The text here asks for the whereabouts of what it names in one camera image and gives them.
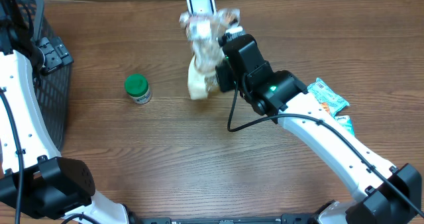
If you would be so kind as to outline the small teal white pack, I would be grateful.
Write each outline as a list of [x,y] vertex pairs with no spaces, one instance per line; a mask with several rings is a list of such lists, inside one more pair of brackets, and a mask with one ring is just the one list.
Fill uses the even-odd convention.
[[349,115],[335,116],[335,120],[338,124],[344,127],[352,136],[355,136],[354,127]]

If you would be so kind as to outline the small orange box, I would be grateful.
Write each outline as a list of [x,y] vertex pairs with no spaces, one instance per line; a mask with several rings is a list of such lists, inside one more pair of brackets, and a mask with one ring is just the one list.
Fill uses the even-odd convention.
[[326,103],[326,102],[322,102],[322,103],[321,103],[321,106],[322,106],[322,108],[324,108],[324,110],[325,110],[328,114],[331,114],[331,110],[330,110],[330,107],[329,107],[328,103]]

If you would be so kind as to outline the teal tissue pack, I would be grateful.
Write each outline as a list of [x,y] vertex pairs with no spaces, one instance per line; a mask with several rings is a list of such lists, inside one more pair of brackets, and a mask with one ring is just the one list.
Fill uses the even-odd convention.
[[314,95],[320,104],[322,102],[328,103],[333,117],[350,105],[345,98],[335,93],[321,78],[316,78],[315,82],[307,86],[307,90]]

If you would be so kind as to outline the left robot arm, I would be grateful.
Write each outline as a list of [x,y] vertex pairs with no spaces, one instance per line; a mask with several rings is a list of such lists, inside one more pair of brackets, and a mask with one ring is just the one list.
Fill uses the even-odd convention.
[[138,223],[96,189],[84,162],[61,154],[73,61],[44,0],[1,0],[1,202],[16,223]]

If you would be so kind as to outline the brown clear snack bag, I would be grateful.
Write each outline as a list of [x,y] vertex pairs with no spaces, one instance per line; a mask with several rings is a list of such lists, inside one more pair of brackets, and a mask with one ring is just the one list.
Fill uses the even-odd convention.
[[180,25],[193,52],[187,77],[190,99],[207,99],[219,90],[216,67],[225,57],[219,39],[228,30],[238,29],[239,23],[239,9],[225,8],[214,15],[180,15]]

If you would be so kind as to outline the green round lid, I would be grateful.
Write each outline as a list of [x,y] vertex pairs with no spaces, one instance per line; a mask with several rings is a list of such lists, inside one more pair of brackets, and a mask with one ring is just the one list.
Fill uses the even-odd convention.
[[141,74],[130,75],[124,83],[126,93],[137,104],[148,103],[152,97],[148,80]]

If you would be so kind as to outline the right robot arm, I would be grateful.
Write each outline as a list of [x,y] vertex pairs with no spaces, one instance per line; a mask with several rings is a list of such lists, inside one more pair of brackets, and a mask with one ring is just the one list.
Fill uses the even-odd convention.
[[233,90],[260,118],[239,130],[273,121],[302,140],[342,181],[352,201],[331,201],[309,223],[409,223],[421,209],[422,177],[410,164],[397,168],[362,144],[329,115],[307,86],[287,70],[273,71],[250,34],[218,39],[222,92]]

